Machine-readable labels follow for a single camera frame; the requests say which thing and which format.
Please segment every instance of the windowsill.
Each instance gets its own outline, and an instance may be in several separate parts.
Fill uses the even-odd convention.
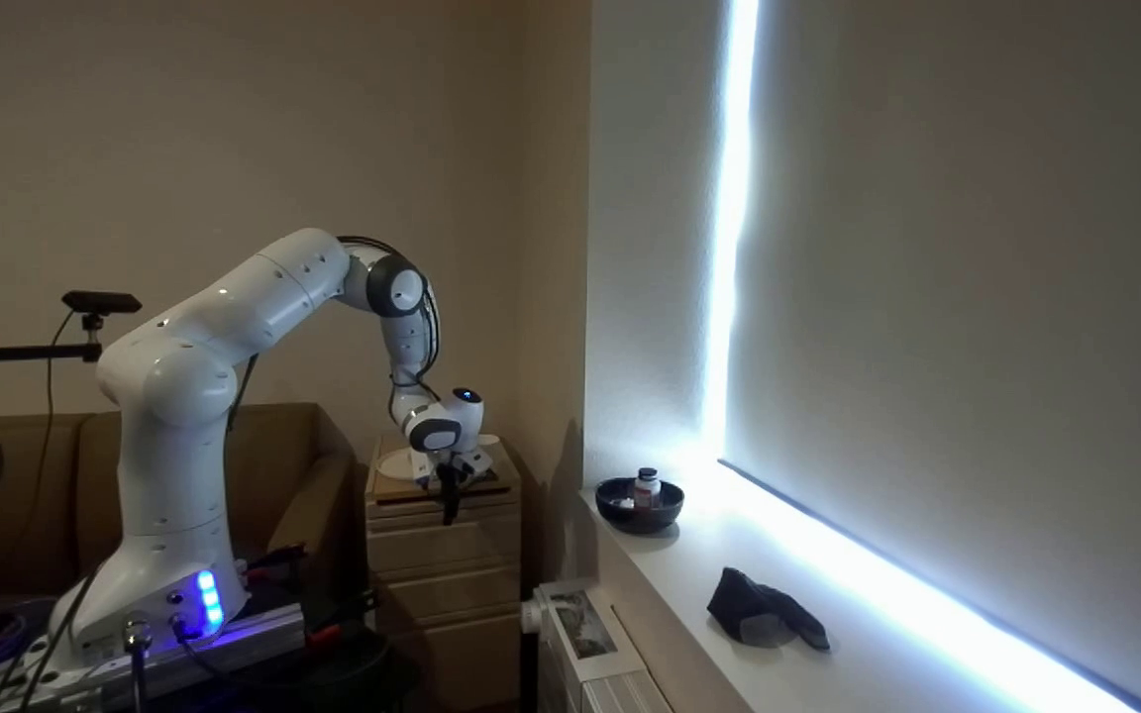
[[[598,523],[598,557],[614,557],[638,575],[641,595],[614,595],[611,570],[602,577],[635,645],[651,663],[659,685],[686,702],[701,689],[701,670],[659,665],[672,655],[665,627],[641,627],[641,604],[665,604],[665,622],[681,622],[681,635],[704,655],[708,670],[739,697],[746,710],[1011,710],[1011,702],[981,682],[986,670],[960,670],[915,622],[902,622],[884,604],[888,577],[878,570],[826,570],[812,549],[824,549],[807,520],[735,479],[726,466],[686,474],[686,512],[672,536],[638,540],[614,532],[595,512],[595,495],[582,503]],[[770,581],[803,603],[826,631],[833,655],[807,651],[801,636],[780,651],[735,645],[704,615],[721,581],[721,566],[735,566],[755,581]]]

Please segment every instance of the light strip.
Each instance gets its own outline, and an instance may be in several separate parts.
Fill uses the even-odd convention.
[[[701,437],[704,453],[726,453],[730,412],[730,344],[735,322],[735,251],[750,215],[752,170],[752,64],[755,64],[755,0],[730,0],[730,31],[721,59],[721,133],[711,187],[711,261],[708,261],[708,325],[704,325],[704,379],[701,379]],[[1050,655],[1017,643],[993,622],[978,618],[941,590],[911,577],[888,557],[862,549],[821,520],[787,505],[739,474],[726,474],[726,505],[750,512],[755,527],[787,556],[803,557],[840,590],[866,603],[884,622],[919,645],[948,657],[968,678],[1027,710],[1130,710],[1112,694],[1077,678]]]
[[[701,359],[701,437],[711,453],[726,449],[730,339],[735,317],[735,245],[752,187],[752,68],[755,68],[755,0],[734,0],[721,59],[721,115],[717,115],[721,137],[717,137],[711,258],[708,258],[704,359]]]

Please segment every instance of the wooden furniture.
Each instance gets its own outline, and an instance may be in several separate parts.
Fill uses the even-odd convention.
[[[416,663],[413,710],[519,710],[519,472],[500,441],[454,523],[416,479],[381,462],[405,442],[381,441],[365,484],[365,546],[377,631]]]

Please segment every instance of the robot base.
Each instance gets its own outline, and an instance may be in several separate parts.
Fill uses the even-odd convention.
[[[216,636],[192,636],[187,645],[152,645],[144,657],[144,685],[152,697],[208,682],[212,674],[241,674],[245,665],[293,655],[305,645],[299,604],[276,604],[253,618],[231,622]],[[19,697],[47,651],[47,636],[37,636],[12,682],[0,694],[0,710],[19,710]],[[89,670],[47,670],[29,697],[29,710],[128,710],[134,702],[134,665],[130,655],[108,657]]]

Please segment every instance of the drawer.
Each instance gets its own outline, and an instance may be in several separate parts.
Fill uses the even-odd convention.
[[[465,618],[500,618],[519,611],[513,570],[467,570],[443,577],[377,581],[377,631],[433,631]]]
[[[420,670],[406,710],[513,710],[519,615],[387,636]]]
[[[519,546],[519,516],[450,527],[369,532],[369,570],[383,581],[486,566],[519,570]]]

